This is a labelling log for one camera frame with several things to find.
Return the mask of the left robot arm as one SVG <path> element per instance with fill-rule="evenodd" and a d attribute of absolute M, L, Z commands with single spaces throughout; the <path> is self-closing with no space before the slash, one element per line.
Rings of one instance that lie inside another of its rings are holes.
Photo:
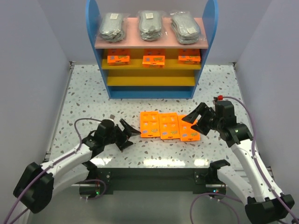
<path fill-rule="evenodd" d="M 120 128 L 112 119 L 99 122 L 96 130 L 86 137 L 79 138 L 79 144 L 69 152 L 54 160 L 38 165 L 35 162 L 27 165 L 19 179 L 13 195 L 34 214 L 42 211 L 51 201 L 55 181 L 72 168 L 90 161 L 104 151 L 105 146 L 115 144 L 120 151 L 133 145 L 132 136 L 141 135 L 124 119 L 120 119 Z"/>

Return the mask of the orange sponge pack hidden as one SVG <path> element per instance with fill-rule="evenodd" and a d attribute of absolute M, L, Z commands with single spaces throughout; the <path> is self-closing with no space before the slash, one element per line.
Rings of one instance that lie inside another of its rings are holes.
<path fill-rule="evenodd" d="M 159 112 L 140 112 L 141 138 L 160 137 Z"/>

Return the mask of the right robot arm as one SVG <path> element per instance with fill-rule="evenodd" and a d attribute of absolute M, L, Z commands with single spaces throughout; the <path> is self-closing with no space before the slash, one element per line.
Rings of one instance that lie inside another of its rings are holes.
<path fill-rule="evenodd" d="M 202 135 L 211 130 L 217 131 L 235 154 L 247 181 L 226 160 L 211 162 L 204 178 L 206 182 L 220 181 L 229 186 L 245 206 L 251 223 L 269 224 L 292 214 L 293 197 L 285 194 L 275 183 L 255 148 L 254 136 L 245 124 L 237 122 L 235 108 L 230 101 L 215 98 L 214 107 L 200 103 L 182 120 Z"/>

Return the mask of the silver scrubber pack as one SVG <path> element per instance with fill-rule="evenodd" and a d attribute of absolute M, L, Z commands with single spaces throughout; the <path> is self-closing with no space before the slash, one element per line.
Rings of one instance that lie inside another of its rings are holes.
<path fill-rule="evenodd" d="M 143 41 L 153 42 L 166 36 L 164 16 L 164 11 L 141 10 L 138 12 L 138 30 Z"/>
<path fill-rule="evenodd" d="M 182 45 L 206 41 L 199 24 L 188 11 L 171 11 L 171 28 L 177 41 Z"/>
<path fill-rule="evenodd" d="M 106 42 L 121 42 L 127 36 L 129 14 L 106 13 L 98 18 L 97 38 Z"/>

